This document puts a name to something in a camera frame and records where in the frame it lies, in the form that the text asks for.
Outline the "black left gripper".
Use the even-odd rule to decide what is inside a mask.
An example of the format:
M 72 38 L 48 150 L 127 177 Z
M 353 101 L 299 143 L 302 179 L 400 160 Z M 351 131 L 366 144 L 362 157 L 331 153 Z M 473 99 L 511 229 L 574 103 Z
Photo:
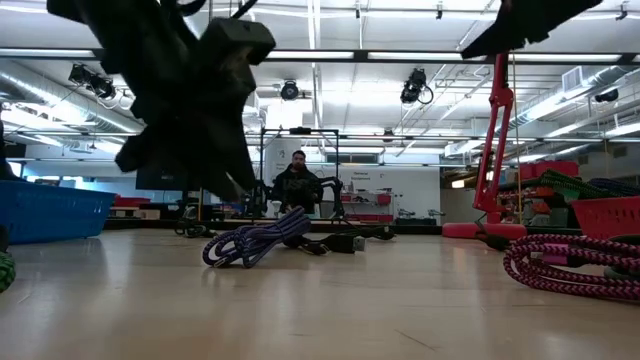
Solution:
M 115 157 L 122 172 L 170 163 L 169 142 L 189 177 L 224 201 L 255 184 L 242 113 L 255 90 L 253 24 L 211 24 L 201 37 L 177 24 L 109 24 L 102 66 L 135 95 L 146 127 Z

